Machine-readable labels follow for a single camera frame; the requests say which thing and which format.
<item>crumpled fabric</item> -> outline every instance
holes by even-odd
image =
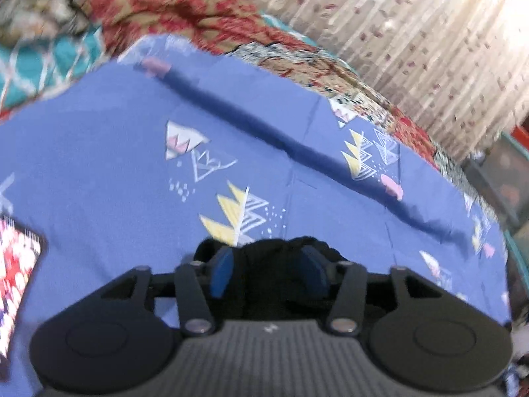
[[[80,36],[91,26],[78,7],[83,0],[0,0],[0,44]]]
[[[395,124],[393,125],[391,135],[399,139],[409,148],[412,148],[434,168],[438,169],[434,160],[434,154],[437,148],[434,146],[430,136],[424,131],[424,129],[420,128],[411,119],[405,116],[398,107],[392,106],[390,110],[395,118]]]
[[[164,33],[188,37],[199,49],[213,54],[231,52],[250,42],[314,49],[267,26],[250,0],[87,0],[83,7],[102,24],[112,55],[146,34]]]

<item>blue bedsheet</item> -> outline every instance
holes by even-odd
[[[40,323],[136,265],[173,270],[210,235],[315,236],[509,320],[497,223],[427,162],[359,117],[340,128],[326,98],[289,80],[168,42],[163,80],[112,62],[0,126],[0,186],[14,175],[0,205],[49,242],[2,396],[39,390],[27,345]],[[157,312],[177,324],[171,304]]]

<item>teal patterned fabric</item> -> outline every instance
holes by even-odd
[[[105,59],[101,29],[79,38],[0,45],[0,113],[37,97],[47,89],[69,84]]]
[[[358,73],[356,72],[356,70],[354,70],[353,67],[351,67],[348,63],[346,63],[343,59],[338,58],[336,55],[333,55],[330,52],[328,52],[328,51],[322,49],[321,47],[319,47],[318,44],[313,39],[311,39],[311,38],[309,38],[309,37],[307,37],[307,36],[305,36],[305,35],[303,35],[301,33],[298,33],[298,31],[290,28],[287,24],[285,24],[284,22],[280,21],[275,16],[269,15],[269,14],[264,13],[264,12],[261,12],[261,16],[263,17],[264,21],[269,26],[278,28],[278,29],[280,29],[282,31],[285,31],[286,33],[294,36],[295,38],[297,38],[298,40],[301,40],[303,43],[306,43],[307,45],[319,48],[321,54],[325,55],[328,58],[332,58],[334,60],[337,60],[337,61],[341,62],[349,70],[351,70],[354,74],[358,75]]]

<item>plastic bin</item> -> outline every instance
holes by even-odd
[[[467,159],[462,167],[469,183],[496,212],[500,226],[503,229],[516,231],[520,227],[518,214],[509,203],[504,201],[499,191],[483,172],[481,165],[475,160]]]
[[[483,162],[481,172],[523,225],[529,218],[529,152],[502,133]]]

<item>curtain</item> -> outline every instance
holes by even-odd
[[[529,112],[529,0],[255,0],[337,54],[456,159]]]

